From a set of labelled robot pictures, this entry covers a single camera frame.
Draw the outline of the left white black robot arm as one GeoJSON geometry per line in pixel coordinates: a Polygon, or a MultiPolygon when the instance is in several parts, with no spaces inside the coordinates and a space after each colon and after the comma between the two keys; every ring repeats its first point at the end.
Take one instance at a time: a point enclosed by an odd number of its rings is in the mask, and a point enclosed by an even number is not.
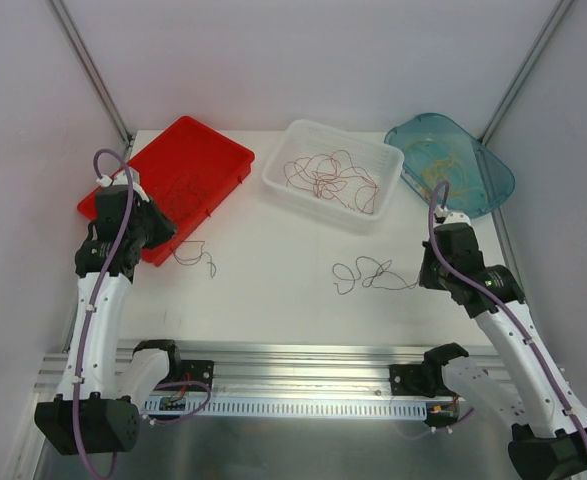
{"type": "Polygon", "coordinates": [[[100,189],[96,217],[75,254],[78,298],[67,365],[53,400],[34,421],[61,455],[129,452],[141,407],[153,389],[176,387],[183,365],[172,340],[140,342],[122,374],[116,352],[126,298],[145,249],[169,241],[175,225],[126,185],[100,189]]]}

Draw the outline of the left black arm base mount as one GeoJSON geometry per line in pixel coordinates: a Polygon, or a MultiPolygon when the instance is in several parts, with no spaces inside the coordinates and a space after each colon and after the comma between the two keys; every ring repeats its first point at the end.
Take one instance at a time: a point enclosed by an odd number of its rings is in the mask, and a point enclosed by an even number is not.
{"type": "Polygon", "coordinates": [[[213,360],[181,360],[172,365],[169,373],[157,384],[176,383],[176,386],[162,387],[166,391],[204,392],[202,384],[213,385],[215,362],[213,360]]]}

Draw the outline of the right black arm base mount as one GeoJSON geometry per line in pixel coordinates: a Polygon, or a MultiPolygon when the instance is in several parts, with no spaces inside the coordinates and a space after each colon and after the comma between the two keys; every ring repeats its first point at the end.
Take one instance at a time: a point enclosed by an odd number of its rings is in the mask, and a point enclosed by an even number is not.
{"type": "Polygon", "coordinates": [[[393,396],[435,398],[453,394],[444,385],[440,368],[422,364],[391,364],[389,382],[393,396]]]}

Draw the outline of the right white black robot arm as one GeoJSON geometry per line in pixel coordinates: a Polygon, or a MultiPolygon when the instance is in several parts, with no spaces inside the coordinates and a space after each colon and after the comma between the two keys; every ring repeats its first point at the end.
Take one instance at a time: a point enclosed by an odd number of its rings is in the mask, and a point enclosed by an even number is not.
{"type": "Polygon", "coordinates": [[[522,479],[587,474],[587,407],[545,347],[525,296],[504,266],[488,267],[467,221],[434,221],[423,244],[421,287],[445,291],[490,340],[516,389],[510,394],[456,343],[427,351],[418,391],[450,391],[511,432],[508,455],[522,479]]]}

